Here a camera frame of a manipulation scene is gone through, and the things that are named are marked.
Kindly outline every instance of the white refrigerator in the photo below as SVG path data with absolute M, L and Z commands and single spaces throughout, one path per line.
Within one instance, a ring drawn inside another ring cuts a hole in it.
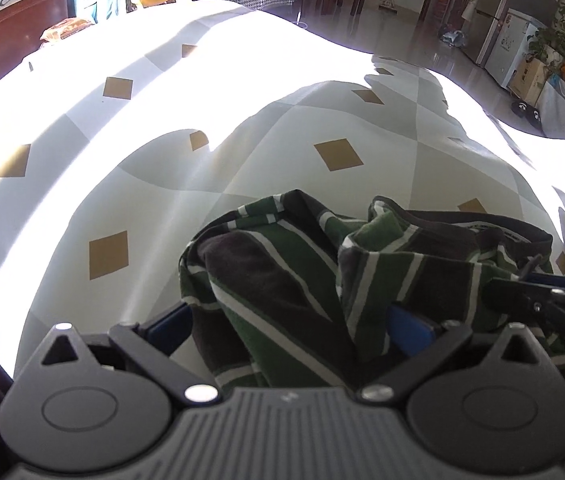
M 485 64 L 485 69 L 500 86 L 507 88 L 518 64 L 528 53 L 528 36 L 533 36 L 539 28 L 544 27 L 537 19 L 518 10 L 507 11 L 503 28 Z

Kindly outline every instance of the brown diamond pattern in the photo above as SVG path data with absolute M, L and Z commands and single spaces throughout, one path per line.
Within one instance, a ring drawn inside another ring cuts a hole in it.
M 458 209 L 464 213 L 486 213 L 485 208 L 477 198 L 472 198 L 471 200 L 467 200 L 467 202 L 463 202 L 458 206 Z
M 374 103 L 377 105 L 384 105 L 381 98 L 374 94 L 373 90 L 368 90 L 367 88 L 364 90 L 352 90 L 360 99 L 365 101 L 366 103 Z
M 104 97 L 114 97 L 116 99 L 131 99 L 131 89 L 133 80 L 122 77 L 108 77 L 104 82 Z
M 184 44 L 182 46 L 182 57 L 187 57 L 189 56 L 194 50 L 196 50 L 196 46 L 195 45 L 187 45 Z
M 556 258 L 556 265 L 560 269 L 560 272 L 565 274 L 565 253 L 560 253 L 560 256 Z
M 204 132 L 201 132 L 200 130 L 193 134 L 189 134 L 189 141 L 192 143 L 192 152 L 195 152 L 199 148 L 209 144 L 209 139 Z
M 362 166 L 363 162 L 347 139 L 330 140 L 314 144 L 329 171 Z
M 27 171 L 29 152 L 32 146 L 23 144 L 18 146 L 5 163 L 0 166 L 0 178 L 24 176 Z
M 127 231 L 89 242 L 89 279 L 95 280 L 129 265 Z

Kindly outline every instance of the metal screw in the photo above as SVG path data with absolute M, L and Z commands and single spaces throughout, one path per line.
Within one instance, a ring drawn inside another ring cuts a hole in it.
M 394 396 L 393 388 L 384 384 L 370 384 L 361 391 L 361 397 L 370 402 L 386 402 Z
M 184 391 L 184 396 L 192 402 L 211 402 L 218 397 L 218 390 L 211 384 L 194 384 Z
M 457 319 L 446 319 L 445 321 L 443 321 L 441 323 L 441 326 L 445 329 L 445 330 L 451 330 L 452 328 L 456 328 L 457 326 L 460 326 L 462 323 L 460 321 L 458 321 Z

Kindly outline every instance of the cardboard box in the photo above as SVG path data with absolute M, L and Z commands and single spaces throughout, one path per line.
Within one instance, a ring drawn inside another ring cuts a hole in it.
M 523 59 L 509 82 L 509 89 L 527 104 L 536 106 L 547 79 L 545 68 L 545 64 L 538 59 L 530 62 Z

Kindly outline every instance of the refrigerator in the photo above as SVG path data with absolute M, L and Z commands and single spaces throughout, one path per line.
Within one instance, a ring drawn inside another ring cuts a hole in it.
M 469 23 L 463 52 L 479 66 L 485 66 L 498 38 L 507 11 L 518 10 L 541 23 L 551 24 L 558 9 L 556 0 L 478 0 Z
M 530 40 L 527 38 L 544 27 L 536 18 L 518 10 L 509 10 L 496 44 L 485 63 L 485 70 L 500 86 L 507 88 L 518 64 L 529 52 Z

